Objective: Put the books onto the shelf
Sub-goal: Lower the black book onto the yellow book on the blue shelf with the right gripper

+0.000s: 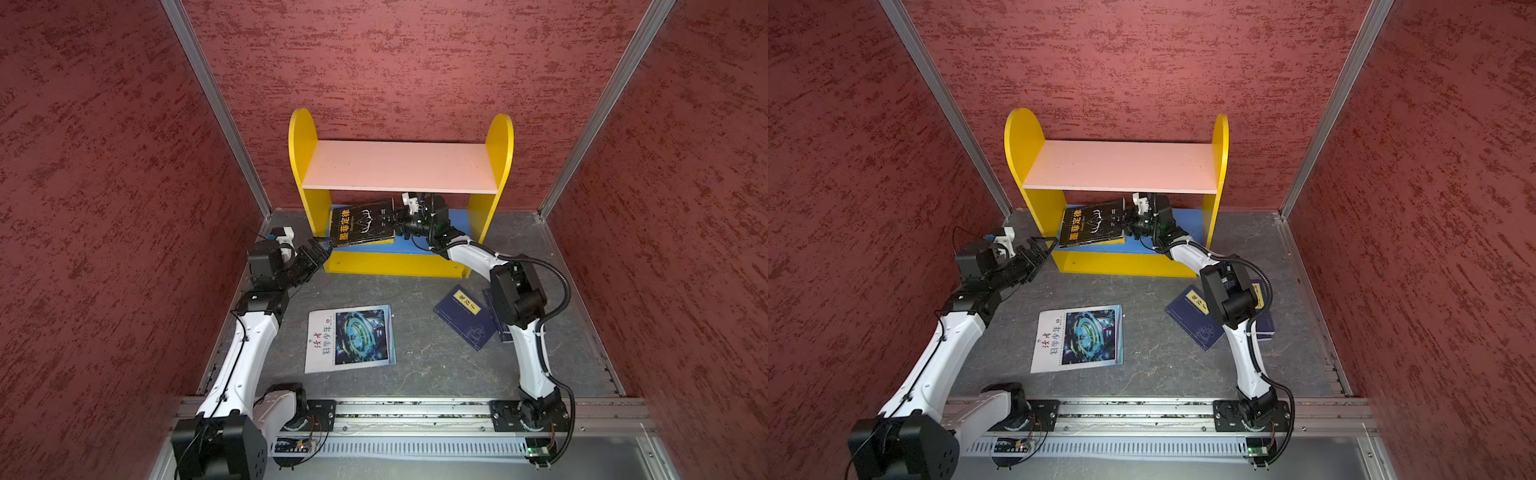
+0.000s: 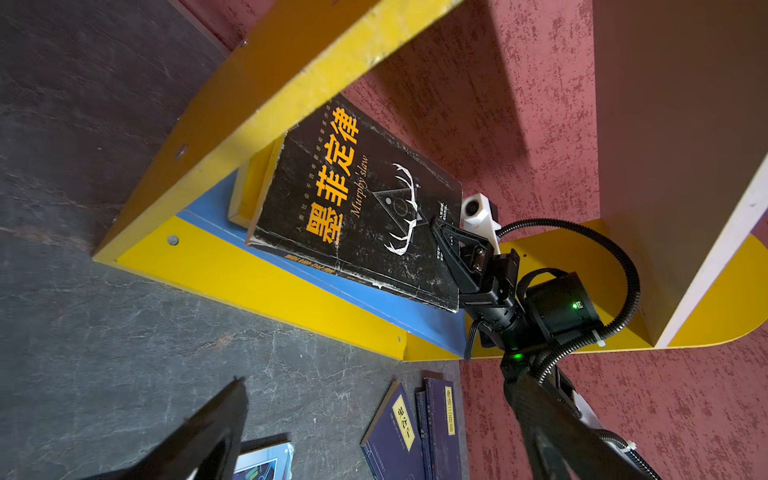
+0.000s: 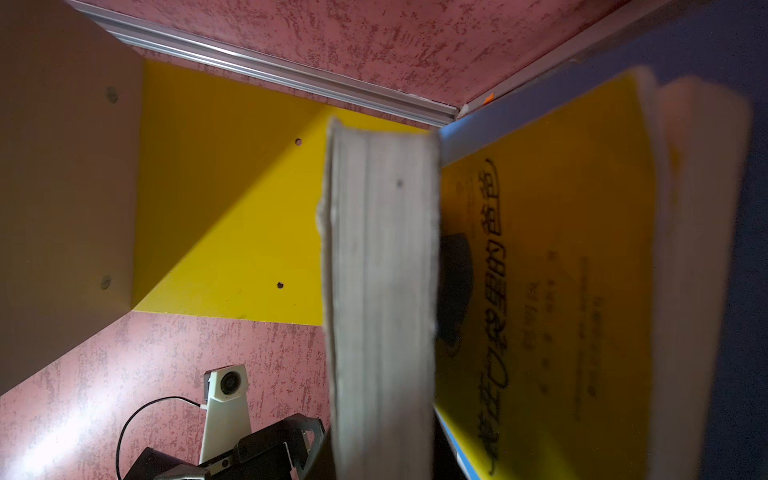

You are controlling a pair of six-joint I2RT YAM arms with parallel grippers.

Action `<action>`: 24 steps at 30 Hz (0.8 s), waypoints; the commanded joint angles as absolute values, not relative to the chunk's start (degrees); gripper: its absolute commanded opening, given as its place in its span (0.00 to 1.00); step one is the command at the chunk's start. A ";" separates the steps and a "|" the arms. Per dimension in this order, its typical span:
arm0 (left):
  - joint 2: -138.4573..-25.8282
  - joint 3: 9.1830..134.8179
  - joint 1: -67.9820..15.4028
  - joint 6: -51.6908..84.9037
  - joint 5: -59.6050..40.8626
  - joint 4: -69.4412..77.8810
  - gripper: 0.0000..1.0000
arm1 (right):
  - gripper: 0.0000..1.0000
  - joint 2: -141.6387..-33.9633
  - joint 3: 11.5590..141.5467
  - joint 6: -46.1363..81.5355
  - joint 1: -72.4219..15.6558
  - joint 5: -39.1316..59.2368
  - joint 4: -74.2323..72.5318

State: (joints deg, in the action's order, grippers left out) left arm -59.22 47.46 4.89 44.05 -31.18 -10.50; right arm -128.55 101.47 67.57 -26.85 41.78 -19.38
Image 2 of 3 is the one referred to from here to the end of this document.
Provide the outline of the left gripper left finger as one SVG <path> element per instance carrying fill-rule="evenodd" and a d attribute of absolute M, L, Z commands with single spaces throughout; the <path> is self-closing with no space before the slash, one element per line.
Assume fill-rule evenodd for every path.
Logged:
<path fill-rule="evenodd" d="M 138 463 L 97 479 L 231 479 L 248 413 L 245 380 L 234 378 Z"/>

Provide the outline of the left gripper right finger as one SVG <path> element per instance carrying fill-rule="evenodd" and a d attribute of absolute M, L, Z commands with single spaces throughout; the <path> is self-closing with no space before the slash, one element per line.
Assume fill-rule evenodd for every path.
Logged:
<path fill-rule="evenodd" d="M 649 479 L 633 444 L 602 427 L 560 369 L 538 382 L 524 359 L 502 361 L 504 394 L 535 479 Z"/>

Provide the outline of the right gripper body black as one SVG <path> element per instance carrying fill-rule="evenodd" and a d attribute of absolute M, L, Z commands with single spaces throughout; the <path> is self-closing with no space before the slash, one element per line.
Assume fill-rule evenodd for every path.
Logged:
<path fill-rule="evenodd" d="M 472 319 L 464 358 L 475 338 L 515 359 L 554 349 L 602 326 L 596 307 L 575 272 L 541 268 L 519 277 L 516 252 L 493 256 L 481 291 L 461 294 L 459 305 Z"/>

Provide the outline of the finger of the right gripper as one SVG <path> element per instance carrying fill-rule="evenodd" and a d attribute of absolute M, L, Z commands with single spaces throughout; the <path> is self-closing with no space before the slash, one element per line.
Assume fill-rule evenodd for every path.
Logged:
<path fill-rule="evenodd" d="M 494 255 L 491 242 L 439 217 L 431 220 L 430 229 L 459 292 L 479 293 Z"/>

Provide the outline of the black Murphy's law book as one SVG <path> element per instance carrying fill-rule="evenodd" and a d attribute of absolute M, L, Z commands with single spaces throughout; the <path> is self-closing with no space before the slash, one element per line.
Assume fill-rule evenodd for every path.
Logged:
<path fill-rule="evenodd" d="M 458 225 L 461 183 L 341 95 L 285 134 L 247 246 L 457 311 L 430 222 Z"/>

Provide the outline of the yellow cartoon book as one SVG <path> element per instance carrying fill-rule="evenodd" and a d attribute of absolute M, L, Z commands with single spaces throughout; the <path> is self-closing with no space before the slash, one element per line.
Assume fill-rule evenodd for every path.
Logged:
<path fill-rule="evenodd" d="M 228 220 L 248 228 L 260 211 L 283 149 L 286 134 L 257 152 L 237 171 L 228 209 Z"/>

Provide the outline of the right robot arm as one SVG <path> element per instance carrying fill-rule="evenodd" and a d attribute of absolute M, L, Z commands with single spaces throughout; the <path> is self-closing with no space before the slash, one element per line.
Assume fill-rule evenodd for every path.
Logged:
<path fill-rule="evenodd" d="M 516 251 L 496 254 L 487 238 L 434 218 L 432 236 L 458 286 L 459 306 L 472 320 L 464 356 L 471 356 L 477 336 L 502 351 L 504 395 L 534 478 L 656 479 L 633 442 L 588 419 L 587 404 L 557 367 L 582 348 L 604 346 L 629 325 L 641 296 L 636 266 L 608 237 L 570 221 L 527 219 L 495 233 L 533 226 L 574 232 L 615 258 L 627 286 L 619 313 L 603 323 L 576 273 L 540 268 L 520 275 Z"/>

